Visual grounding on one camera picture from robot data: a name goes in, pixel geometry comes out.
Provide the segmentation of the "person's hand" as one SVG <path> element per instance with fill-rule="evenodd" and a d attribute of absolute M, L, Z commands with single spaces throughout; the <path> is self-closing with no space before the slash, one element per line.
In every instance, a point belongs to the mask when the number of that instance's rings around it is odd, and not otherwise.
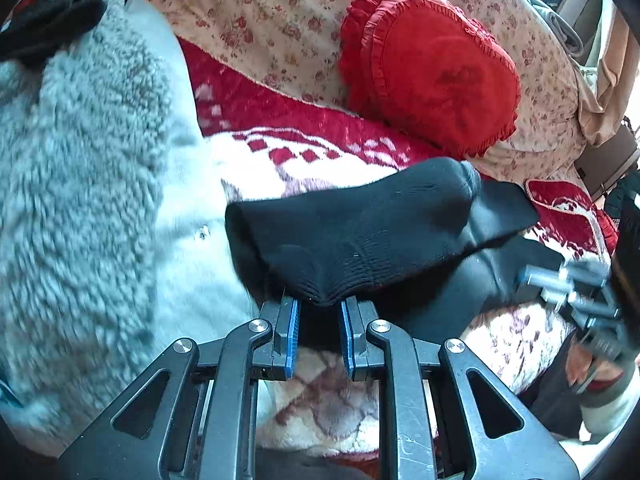
<path fill-rule="evenodd" d="M 624 371 L 614 363 L 595 358 L 575 337 L 570 340 L 567 352 L 565 374 L 570 387 L 583 385 L 588 378 L 597 386 L 608 387 L 615 384 Z"/>

